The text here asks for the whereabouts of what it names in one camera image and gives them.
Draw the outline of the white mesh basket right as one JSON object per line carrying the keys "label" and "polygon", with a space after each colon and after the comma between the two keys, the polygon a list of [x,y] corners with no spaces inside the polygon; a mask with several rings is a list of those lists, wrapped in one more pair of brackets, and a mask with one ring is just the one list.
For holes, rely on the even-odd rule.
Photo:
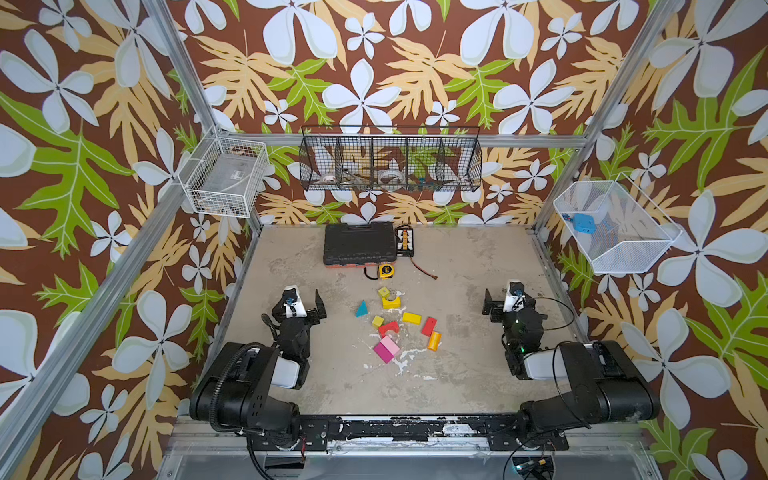
{"label": "white mesh basket right", "polygon": [[[554,208],[597,275],[644,274],[682,236],[683,229],[626,174],[572,183]],[[576,213],[591,215],[597,231],[577,233]]]}

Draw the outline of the yellow tape measure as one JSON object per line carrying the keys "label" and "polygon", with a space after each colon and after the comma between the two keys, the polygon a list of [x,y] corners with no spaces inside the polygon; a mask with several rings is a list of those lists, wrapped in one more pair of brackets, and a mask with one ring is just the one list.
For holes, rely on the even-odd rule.
{"label": "yellow tape measure", "polygon": [[380,279],[390,279],[395,274],[394,265],[391,263],[384,263],[378,266],[378,277]]}

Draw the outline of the blue object in basket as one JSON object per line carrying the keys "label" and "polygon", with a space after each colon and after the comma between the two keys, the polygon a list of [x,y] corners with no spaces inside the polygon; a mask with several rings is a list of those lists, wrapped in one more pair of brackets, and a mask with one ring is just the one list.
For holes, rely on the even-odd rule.
{"label": "blue object in basket", "polygon": [[597,224],[591,215],[576,213],[570,222],[577,233],[592,235],[597,231]]}

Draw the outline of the magenta block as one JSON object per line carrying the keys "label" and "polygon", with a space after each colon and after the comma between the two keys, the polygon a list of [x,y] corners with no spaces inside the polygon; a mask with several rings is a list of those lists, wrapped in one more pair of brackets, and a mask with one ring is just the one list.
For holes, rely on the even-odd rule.
{"label": "magenta block", "polygon": [[390,363],[394,358],[394,355],[390,352],[387,346],[382,342],[377,343],[373,347],[373,351],[382,360],[384,364]]}

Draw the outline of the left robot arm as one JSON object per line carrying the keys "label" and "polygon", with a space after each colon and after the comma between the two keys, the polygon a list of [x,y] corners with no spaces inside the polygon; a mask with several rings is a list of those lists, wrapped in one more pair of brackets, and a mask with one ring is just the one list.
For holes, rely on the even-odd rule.
{"label": "left robot arm", "polygon": [[296,439],[299,407],[269,395],[273,387],[297,390],[308,376],[311,329],[327,317],[324,302],[305,307],[296,286],[285,288],[270,313],[261,316],[272,343],[227,342],[190,398],[189,415],[216,432],[263,433]]}

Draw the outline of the light pink block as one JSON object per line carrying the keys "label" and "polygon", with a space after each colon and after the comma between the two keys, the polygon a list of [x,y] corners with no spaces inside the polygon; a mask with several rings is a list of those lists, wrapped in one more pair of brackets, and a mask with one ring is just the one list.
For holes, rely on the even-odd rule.
{"label": "light pink block", "polygon": [[397,356],[398,353],[400,352],[400,347],[390,336],[385,335],[381,339],[381,343],[385,346],[385,348],[390,352],[392,356]]}

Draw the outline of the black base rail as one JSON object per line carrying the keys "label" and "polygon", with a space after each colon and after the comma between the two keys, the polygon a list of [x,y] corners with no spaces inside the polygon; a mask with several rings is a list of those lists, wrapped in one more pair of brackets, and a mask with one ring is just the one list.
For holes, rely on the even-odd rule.
{"label": "black base rail", "polygon": [[294,434],[257,430],[246,435],[258,451],[328,451],[333,442],[382,439],[385,445],[425,446],[448,438],[478,441],[492,452],[569,448],[561,430],[535,433],[518,413],[462,415],[302,415]]}

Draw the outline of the red arch block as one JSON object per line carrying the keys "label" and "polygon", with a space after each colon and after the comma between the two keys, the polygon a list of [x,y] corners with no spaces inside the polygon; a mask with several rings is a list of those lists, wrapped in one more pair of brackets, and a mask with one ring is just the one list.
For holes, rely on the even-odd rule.
{"label": "red arch block", "polygon": [[388,335],[398,335],[400,333],[400,324],[397,321],[383,324],[378,328],[378,333],[381,338]]}

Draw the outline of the black battery holder box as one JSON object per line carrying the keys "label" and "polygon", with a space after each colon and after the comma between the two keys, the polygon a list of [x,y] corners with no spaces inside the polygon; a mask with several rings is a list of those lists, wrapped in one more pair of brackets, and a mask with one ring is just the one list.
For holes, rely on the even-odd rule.
{"label": "black battery holder box", "polygon": [[399,256],[412,258],[415,255],[414,230],[409,225],[395,229],[396,250]]}

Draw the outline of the red rectangular block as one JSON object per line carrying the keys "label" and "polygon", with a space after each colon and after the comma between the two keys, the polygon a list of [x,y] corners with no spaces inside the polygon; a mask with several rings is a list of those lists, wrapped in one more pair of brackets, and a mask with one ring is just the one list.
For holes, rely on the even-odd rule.
{"label": "red rectangular block", "polygon": [[437,320],[433,317],[428,317],[424,322],[421,333],[426,337],[430,337],[433,334],[436,325]]}

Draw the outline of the yellow rectangular block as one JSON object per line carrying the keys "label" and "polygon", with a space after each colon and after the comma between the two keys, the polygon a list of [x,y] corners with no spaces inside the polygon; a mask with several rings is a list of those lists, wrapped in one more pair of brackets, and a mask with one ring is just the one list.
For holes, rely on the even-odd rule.
{"label": "yellow rectangular block", "polygon": [[422,316],[411,312],[404,312],[402,315],[402,321],[407,324],[420,325],[422,322]]}

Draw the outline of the teal triangle block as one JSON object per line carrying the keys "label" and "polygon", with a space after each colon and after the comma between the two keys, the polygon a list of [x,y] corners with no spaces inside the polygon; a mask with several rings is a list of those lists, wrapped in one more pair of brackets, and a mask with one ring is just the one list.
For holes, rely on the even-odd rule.
{"label": "teal triangle block", "polygon": [[369,310],[368,310],[367,303],[365,301],[362,301],[355,311],[355,316],[357,318],[361,318],[368,314],[369,314]]}

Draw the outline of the black tool case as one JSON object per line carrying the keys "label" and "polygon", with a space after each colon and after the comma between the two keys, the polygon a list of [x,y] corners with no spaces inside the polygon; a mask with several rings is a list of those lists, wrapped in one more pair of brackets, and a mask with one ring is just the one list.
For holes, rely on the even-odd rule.
{"label": "black tool case", "polygon": [[397,259],[391,222],[332,224],[325,228],[323,264],[328,267],[367,266]]}

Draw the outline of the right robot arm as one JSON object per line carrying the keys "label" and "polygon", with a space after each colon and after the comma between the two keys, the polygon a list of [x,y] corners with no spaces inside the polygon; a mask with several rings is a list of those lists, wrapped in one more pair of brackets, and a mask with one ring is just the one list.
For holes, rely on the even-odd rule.
{"label": "right robot arm", "polygon": [[658,417],[659,396],[617,342],[565,340],[544,348],[547,316],[536,305],[537,299],[519,282],[508,284],[502,300],[484,292],[482,313],[502,326],[501,344],[510,373],[519,380],[555,382],[555,396],[520,405],[511,428],[518,439]]}

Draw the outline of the yellow arch block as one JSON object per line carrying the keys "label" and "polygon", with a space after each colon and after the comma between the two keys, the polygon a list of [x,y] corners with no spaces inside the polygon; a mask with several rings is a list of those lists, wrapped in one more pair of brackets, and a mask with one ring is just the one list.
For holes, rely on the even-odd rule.
{"label": "yellow arch block", "polygon": [[399,295],[389,295],[382,298],[382,308],[385,310],[395,310],[402,307],[402,300]]}

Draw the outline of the orange cylinder block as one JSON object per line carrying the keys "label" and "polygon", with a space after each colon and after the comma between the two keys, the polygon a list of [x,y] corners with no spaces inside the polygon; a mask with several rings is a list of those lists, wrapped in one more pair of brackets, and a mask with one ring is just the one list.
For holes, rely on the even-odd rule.
{"label": "orange cylinder block", "polygon": [[441,334],[437,331],[433,331],[429,337],[427,349],[436,352],[441,343]]}

